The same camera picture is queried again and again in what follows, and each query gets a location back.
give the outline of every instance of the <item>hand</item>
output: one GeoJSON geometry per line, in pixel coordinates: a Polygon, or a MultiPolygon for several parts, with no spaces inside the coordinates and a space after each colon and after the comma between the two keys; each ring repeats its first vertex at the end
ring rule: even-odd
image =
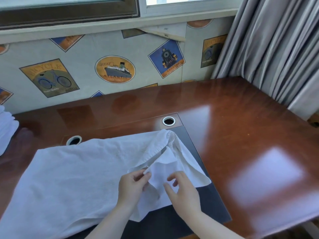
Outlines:
{"type": "Polygon", "coordinates": [[[133,210],[137,205],[143,188],[147,186],[151,173],[143,175],[145,169],[141,169],[121,177],[119,182],[119,197],[117,206],[123,206],[133,210]]]}
{"type": "Polygon", "coordinates": [[[167,181],[175,179],[173,186],[179,185],[178,192],[175,193],[168,183],[164,184],[165,191],[171,200],[176,213],[185,221],[196,213],[201,213],[199,194],[197,189],[183,171],[172,173],[167,181]]]}

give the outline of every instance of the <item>patterned wallpaper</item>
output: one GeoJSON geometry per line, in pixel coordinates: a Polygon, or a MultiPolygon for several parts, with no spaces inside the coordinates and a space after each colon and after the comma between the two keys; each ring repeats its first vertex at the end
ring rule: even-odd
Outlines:
{"type": "Polygon", "coordinates": [[[233,19],[188,22],[185,43],[131,29],[0,45],[0,104],[16,114],[209,79],[233,19]]]}

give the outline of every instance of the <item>curtain fold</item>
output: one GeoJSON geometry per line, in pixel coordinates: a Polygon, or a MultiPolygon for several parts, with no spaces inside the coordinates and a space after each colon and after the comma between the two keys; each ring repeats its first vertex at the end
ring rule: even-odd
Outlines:
{"type": "Polygon", "coordinates": [[[212,79],[242,76],[303,119],[319,109],[319,0],[243,0],[212,79]]]}

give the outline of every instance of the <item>folded white garment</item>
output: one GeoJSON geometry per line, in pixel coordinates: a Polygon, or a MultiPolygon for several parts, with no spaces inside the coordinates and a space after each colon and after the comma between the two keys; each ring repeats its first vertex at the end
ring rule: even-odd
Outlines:
{"type": "Polygon", "coordinates": [[[211,183],[168,130],[41,149],[0,220],[1,237],[60,239],[96,225],[116,205],[121,176],[145,167],[152,177],[130,218],[133,221],[171,205],[163,183],[175,171],[184,171],[195,187],[211,183]]]}
{"type": "Polygon", "coordinates": [[[5,152],[10,140],[19,127],[19,122],[14,120],[10,112],[4,111],[0,105],[0,156],[5,152]]]}

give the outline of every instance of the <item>brown table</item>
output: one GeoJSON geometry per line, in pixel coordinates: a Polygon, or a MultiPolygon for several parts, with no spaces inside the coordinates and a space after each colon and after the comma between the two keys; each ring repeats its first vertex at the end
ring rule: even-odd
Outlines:
{"type": "Polygon", "coordinates": [[[261,238],[319,216],[319,130],[240,77],[150,87],[15,115],[0,157],[0,215],[35,151],[160,129],[178,113],[232,221],[261,238]]]}

